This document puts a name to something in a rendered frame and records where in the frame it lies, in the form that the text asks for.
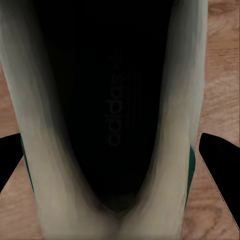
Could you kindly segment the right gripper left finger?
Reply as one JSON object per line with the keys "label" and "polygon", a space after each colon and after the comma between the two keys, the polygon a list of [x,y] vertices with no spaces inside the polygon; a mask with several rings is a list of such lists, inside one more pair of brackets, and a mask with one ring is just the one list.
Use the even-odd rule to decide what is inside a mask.
{"label": "right gripper left finger", "polygon": [[23,155],[21,133],[0,138],[0,193]]}

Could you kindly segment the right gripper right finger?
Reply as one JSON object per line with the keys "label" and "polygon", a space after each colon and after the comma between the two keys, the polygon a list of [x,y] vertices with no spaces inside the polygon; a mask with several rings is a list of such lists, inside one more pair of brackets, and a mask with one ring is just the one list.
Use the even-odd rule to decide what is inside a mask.
{"label": "right gripper right finger", "polygon": [[240,228],[240,147],[203,133],[199,152]]}

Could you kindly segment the gym shoe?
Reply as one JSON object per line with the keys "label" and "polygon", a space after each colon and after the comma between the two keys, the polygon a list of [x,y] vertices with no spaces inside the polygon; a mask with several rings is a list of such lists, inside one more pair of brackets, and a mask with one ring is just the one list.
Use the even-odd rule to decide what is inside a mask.
{"label": "gym shoe", "polygon": [[43,240],[180,240],[208,0],[0,0],[0,60]]}

